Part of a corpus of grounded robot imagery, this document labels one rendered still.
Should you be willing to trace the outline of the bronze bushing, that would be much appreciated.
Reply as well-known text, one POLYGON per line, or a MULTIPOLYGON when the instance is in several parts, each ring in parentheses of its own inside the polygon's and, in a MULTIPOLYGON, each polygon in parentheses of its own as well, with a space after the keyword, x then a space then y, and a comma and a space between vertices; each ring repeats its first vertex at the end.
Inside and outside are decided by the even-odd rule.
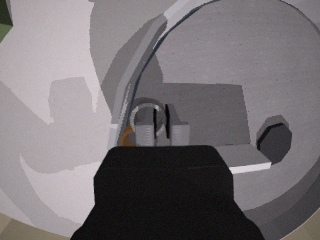
POLYGON ((127 134, 134 132, 131 125, 129 124, 124 133, 122 134, 121 140, 120 140, 120 146, 136 146, 136 144, 133 144, 131 141, 129 141, 127 134))

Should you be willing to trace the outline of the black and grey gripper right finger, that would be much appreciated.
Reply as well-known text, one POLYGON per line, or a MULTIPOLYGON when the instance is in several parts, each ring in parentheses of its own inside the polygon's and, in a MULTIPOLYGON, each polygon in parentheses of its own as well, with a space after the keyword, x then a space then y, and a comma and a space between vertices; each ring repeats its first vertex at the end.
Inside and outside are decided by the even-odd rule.
POLYGON ((165 104, 166 135, 170 146, 189 146, 190 125, 181 121, 173 104, 165 104))

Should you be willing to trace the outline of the grey metal ring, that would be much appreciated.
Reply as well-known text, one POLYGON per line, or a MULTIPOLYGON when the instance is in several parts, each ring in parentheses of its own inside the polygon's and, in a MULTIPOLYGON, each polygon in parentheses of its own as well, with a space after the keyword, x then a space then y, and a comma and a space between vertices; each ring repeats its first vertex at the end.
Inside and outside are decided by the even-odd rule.
POLYGON ((137 122, 140 122, 137 117, 137 111, 143 107, 152 107, 157 109, 161 113, 161 119, 157 123, 157 129, 156 129, 156 136, 158 136, 160 133, 164 131, 164 128, 166 126, 166 113, 163 105, 153 98, 146 98, 141 100, 133 109, 131 116, 130 116, 130 125, 135 132, 135 125, 137 122))

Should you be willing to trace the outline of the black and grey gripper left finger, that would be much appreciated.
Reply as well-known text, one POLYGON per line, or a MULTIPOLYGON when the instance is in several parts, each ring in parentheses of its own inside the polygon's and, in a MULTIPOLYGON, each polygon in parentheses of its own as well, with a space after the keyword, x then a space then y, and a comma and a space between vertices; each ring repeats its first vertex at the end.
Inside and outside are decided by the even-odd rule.
POLYGON ((156 139, 156 109, 147 107, 143 122, 135 125, 136 146, 154 146, 156 139))

